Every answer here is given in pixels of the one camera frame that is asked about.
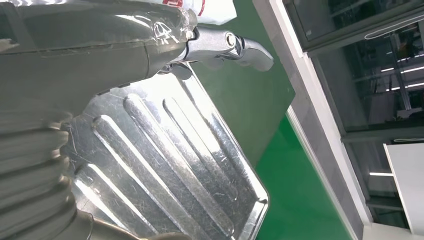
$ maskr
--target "glass window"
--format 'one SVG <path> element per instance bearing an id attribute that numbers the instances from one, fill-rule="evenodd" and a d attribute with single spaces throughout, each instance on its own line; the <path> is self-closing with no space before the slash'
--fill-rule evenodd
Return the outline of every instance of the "glass window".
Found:
<path id="1" fill-rule="evenodd" d="M 314 58 L 347 132 L 423 124 L 422 34 L 420 21 Z"/>
<path id="2" fill-rule="evenodd" d="M 410 0 L 293 0 L 309 40 L 383 13 Z"/>

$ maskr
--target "metal tray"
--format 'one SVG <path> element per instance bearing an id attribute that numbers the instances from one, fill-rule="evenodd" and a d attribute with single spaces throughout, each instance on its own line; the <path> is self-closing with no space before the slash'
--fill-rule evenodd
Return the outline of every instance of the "metal tray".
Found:
<path id="1" fill-rule="evenodd" d="M 268 194 L 196 76 L 114 88 L 63 128 L 79 209 L 139 237 L 255 239 Z"/>

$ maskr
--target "white wall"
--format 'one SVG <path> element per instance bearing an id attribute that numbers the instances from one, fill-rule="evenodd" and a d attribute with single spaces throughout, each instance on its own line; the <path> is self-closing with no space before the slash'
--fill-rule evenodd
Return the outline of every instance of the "white wall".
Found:
<path id="1" fill-rule="evenodd" d="M 424 240 L 424 236 L 412 235 L 408 229 L 373 223 L 363 228 L 362 240 Z"/>

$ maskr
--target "clear plastic wrap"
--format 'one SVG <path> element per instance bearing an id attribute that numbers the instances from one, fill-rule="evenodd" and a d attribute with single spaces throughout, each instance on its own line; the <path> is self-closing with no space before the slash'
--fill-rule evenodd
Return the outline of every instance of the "clear plastic wrap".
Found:
<path id="1" fill-rule="evenodd" d="M 127 0 L 0 0 L 0 54 L 184 43 L 190 10 Z"/>

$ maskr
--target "gray plastic housing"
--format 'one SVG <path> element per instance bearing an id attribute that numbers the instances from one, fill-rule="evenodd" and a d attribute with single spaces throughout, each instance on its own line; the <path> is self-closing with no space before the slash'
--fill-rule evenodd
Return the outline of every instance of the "gray plastic housing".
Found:
<path id="1" fill-rule="evenodd" d="M 144 2 L 0 2 L 1 240 L 136 239 L 77 211 L 60 127 L 178 57 L 192 23 Z"/>

